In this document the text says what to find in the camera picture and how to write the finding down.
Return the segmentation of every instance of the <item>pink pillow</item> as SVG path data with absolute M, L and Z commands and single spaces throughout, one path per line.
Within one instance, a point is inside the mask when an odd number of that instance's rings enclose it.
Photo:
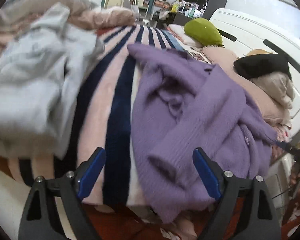
M 202 53 L 212 64 L 219 64 L 226 74 L 237 84 L 242 86 L 254 99 L 259 107 L 263 119 L 274 126 L 278 123 L 285 123 L 290 119 L 287 112 L 280 104 L 268 96 L 261 88 L 251 81 L 243 78 L 234 71 L 233 62 L 238 59 L 236 54 L 229 49 L 222 47 L 204 47 Z

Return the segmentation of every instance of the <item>blue gripper pad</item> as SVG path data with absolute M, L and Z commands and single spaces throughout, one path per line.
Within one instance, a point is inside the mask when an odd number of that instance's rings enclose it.
M 214 165 L 218 165 L 217 163 L 211 161 L 209 157 L 204 153 L 205 158 L 211 165 L 213 163 Z M 213 197 L 215 200 L 219 200 L 222 197 L 222 194 L 220 192 L 220 183 L 217 178 L 217 176 L 212 171 L 211 167 L 205 160 L 205 158 L 200 153 L 199 149 L 195 149 L 192 154 L 192 160 L 195 168 L 197 169 L 197 172 L 199 173 L 200 179 L 202 180 L 204 186 L 207 189 L 207 192 L 210 197 Z M 220 167 L 218 167 L 218 172 L 223 172 Z
M 77 169 L 76 186 L 77 196 L 82 201 L 88 197 L 106 163 L 106 151 L 97 148 L 88 161 L 82 163 Z

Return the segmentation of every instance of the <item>bottle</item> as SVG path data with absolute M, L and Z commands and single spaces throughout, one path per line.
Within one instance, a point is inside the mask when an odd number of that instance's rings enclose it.
M 188 17 L 193 18 L 194 12 L 195 12 L 195 5 L 194 5 L 194 3 L 192 3 L 191 7 L 190 7 L 189 14 L 188 14 Z
M 176 0 L 176 1 L 173 3 L 171 12 L 177 13 L 178 11 L 179 11 L 179 0 Z

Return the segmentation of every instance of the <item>gray clothing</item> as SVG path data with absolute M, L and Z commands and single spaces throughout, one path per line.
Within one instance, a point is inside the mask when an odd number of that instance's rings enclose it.
M 104 45 L 52 6 L 0 57 L 0 156 L 63 158 L 76 97 Z

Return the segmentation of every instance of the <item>white headboard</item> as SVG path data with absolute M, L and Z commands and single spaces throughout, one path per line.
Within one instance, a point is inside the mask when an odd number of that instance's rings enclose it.
M 289 63 L 294 65 L 290 64 L 290 72 L 296 94 L 293 109 L 290 110 L 291 135 L 294 136 L 300 130 L 300 40 L 270 22 L 229 9 L 216 10 L 210 21 L 219 30 L 234 36 L 233 40 L 236 38 L 236 41 L 232 41 L 222 37 L 224 46 L 235 52 L 238 57 L 244 57 L 253 49 L 264 49 L 274 53 L 281 49 L 290 56 Z

